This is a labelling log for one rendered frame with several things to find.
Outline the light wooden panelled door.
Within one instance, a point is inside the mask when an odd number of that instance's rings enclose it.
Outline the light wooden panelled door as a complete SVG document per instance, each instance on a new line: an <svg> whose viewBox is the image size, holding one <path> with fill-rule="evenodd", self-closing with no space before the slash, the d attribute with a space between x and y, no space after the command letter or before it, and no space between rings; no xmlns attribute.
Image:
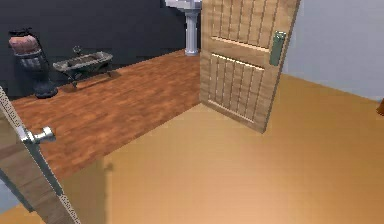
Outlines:
<svg viewBox="0 0 384 224"><path fill-rule="evenodd" d="M203 0L200 101L263 133L267 129L301 0ZM279 65L273 36L286 33Z"/></svg>

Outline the grey clawfoot bathtub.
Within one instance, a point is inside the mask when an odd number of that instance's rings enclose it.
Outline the grey clawfoot bathtub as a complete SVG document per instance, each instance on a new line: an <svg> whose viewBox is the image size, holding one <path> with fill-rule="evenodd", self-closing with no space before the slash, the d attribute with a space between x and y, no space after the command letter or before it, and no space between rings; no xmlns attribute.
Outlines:
<svg viewBox="0 0 384 224"><path fill-rule="evenodd" d="M111 77L113 55L104 51L83 54L80 46L74 46L75 57L63 61L54 62L52 67L65 75L74 88L77 88L81 76L93 72L99 72L105 68L105 73Z"/></svg>

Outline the black stand with pink towel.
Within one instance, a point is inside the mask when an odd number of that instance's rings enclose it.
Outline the black stand with pink towel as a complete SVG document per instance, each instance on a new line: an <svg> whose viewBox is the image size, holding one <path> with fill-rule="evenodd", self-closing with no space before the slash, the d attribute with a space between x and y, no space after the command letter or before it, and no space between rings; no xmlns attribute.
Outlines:
<svg viewBox="0 0 384 224"><path fill-rule="evenodd" d="M49 77L50 64L39 38L32 33L32 28L10 30L9 46L22 69L33 80L34 95L46 99L58 93L57 87Z"/></svg>

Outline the brown wooden door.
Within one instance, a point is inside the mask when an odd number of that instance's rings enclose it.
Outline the brown wooden door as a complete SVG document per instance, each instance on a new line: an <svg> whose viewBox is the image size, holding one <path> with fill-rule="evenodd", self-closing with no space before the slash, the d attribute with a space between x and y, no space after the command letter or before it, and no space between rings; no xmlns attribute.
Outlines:
<svg viewBox="0 0 384 224"><path fill-rule="evenodd" d="M44 224L81 224L40 144L23 143L19 126L27 128L0 86L0 180Z"/></svg>

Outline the white pedestal sink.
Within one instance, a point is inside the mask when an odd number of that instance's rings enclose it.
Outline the white pedestal sink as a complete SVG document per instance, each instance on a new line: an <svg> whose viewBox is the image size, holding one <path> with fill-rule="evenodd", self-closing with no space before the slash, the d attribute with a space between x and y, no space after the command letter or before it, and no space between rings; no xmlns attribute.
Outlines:
<svg viewBox="0 0 384 224"><path fill-rule="evenodd" d="M183 12L186 21L186 56L196 56L197 47L197 17L202 8L202 0L165 0L167 7L176 8Z"/></svg>

